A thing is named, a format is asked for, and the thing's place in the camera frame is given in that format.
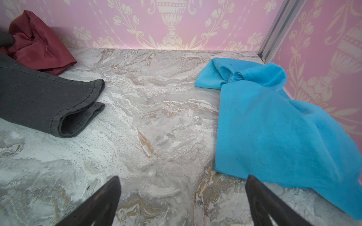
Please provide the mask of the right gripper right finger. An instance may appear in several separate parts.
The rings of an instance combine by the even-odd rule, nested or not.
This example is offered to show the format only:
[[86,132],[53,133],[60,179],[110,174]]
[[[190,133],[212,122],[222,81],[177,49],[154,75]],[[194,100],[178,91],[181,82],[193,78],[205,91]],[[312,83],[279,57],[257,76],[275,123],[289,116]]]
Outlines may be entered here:
[[291,209],[255,176],[249,175],[246,193],[255,226],[311,226],[312,224]]

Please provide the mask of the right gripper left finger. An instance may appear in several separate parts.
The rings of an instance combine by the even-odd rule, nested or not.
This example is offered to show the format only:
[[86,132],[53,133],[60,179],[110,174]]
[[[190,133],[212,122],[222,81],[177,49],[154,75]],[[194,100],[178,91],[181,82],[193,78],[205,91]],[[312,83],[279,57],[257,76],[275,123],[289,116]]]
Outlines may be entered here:
[[121,196],[121,183],[113,176],[58,226],[111,226]]

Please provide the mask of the turquoise blue cloth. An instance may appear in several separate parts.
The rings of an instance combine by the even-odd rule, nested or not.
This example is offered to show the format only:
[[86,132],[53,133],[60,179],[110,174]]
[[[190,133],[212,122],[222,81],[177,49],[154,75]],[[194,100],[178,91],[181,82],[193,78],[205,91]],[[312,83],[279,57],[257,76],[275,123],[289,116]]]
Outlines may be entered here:
[[221,92],[215,169],[284,187],[313,189],[362,218],[362,155],[321,107],[290,99],[280,66],[214,58],[196,87]]

